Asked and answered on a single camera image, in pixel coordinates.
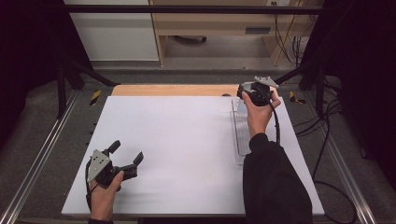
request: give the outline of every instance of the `dark curtain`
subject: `dark curtain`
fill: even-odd
[[[337,7],[350,1],[326,1]],[[367,158],[375,159],[396,189],[396,2],[356,0],[321,61],[327,76],[339,77],[340,100]],[[302,63],[333,26],[319,17]]]
[[[0,148],[24,109],[27,93],[56,80],[62,55],[92,69],[70,15],[45,11],[42,4],[64,2],[0,1]]]

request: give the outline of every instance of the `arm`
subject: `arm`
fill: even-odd
[[[120,171],[111,182],[107,189],[103,188],[94,179],[90,184],[92,192],[91,196],[91,217],[88,220],[89,224],[112,224],[113,218],[113,203],[117,190],[119,189],[122,179],[123,171]]]
[[[247,223],[312,223],[312,204],[283,147],[269,142],[265,134],[272,111],[269,105],[255,106],[247,94],[249,147],[243,171]],[[273,96],[274,107],[280,101]]]

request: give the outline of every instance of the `human hand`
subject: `human hand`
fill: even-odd
[[[113,203],[119,189],[124,172],[120,171],[105,189],[95,179],[90,184],[91,190],[91,218],[96,220],[111,221],[113,217]]]
[[[257,133],[265,133],[268,122],[272,117],[272,108],[269,105],[256,106],[251,102],[250,97],[244,91],[242,92],[242,98],[247,107],[247,126],[250,133],[250,137],[253,137]],[[272,103],[274,108],[280,105],[280,100],[277,99],[275,94],[272,94]]]

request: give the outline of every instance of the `black sleeve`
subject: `black sleeve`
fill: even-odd
[[[247,223],[312,223],[312,203],[283,147],[265,133],[250,139],[243,171]]]
[[[102,221],[102,220],[96,220],[96,219],[88,219],[88,224],[114,224],[113,221]]]

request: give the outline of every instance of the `white tabletop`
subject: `white tabletop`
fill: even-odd
[[[217,96],[109,96],[62,214],[88,216],[85,166],[93,151],[120,140],[113,165],[131,164],[142,151],[137,177],[122,183],[115,214],[132,217],[229,217],[245,214],[242,165],[235,162],[232,99]],[[313,204],[323,207],[284,104],[277,109],[281,145]],[[275,127],[267,134],[275,141]]]

